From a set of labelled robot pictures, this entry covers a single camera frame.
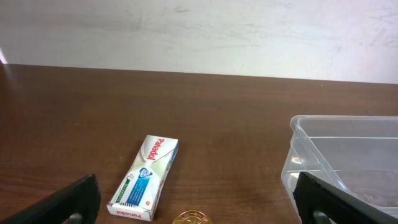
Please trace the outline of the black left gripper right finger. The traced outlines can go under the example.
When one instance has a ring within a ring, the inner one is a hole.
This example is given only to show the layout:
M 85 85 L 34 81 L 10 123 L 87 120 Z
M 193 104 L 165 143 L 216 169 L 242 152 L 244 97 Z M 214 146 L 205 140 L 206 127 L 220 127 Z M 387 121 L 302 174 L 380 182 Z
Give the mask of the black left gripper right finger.
M 388 215 L 308 173 L 301 172 L 293 191 L 303 224 L 396 224 Z

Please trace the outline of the small gold-lidded balm jar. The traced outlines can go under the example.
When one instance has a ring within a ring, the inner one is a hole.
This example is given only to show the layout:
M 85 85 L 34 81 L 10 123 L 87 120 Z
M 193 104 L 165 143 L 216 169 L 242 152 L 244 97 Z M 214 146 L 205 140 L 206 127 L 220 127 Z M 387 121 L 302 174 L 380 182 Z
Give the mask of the small gold-lidded balm jar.
M 187 210 L 173 220 L 173 224 L 213 224 L 210 217 L 199 210 Z

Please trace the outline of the white Panadol medicine box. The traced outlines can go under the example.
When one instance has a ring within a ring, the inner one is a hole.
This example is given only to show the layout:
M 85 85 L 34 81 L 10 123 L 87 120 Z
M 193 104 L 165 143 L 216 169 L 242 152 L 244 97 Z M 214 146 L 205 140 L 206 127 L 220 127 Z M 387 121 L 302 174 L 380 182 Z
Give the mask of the white Panadol medicine box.
M 178 139 L 146 136 L 132 166 L 107 204 L 109 213 L 151 222 L 178 146 Z

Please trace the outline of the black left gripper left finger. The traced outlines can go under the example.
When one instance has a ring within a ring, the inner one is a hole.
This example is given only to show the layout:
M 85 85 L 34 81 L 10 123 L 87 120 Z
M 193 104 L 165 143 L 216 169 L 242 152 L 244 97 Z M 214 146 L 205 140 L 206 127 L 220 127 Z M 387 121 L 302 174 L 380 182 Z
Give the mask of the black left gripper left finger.
M 1 220 L 1 223 L 94 223 L 101 205 L 101 192 L 94 174 L 49 195 Z

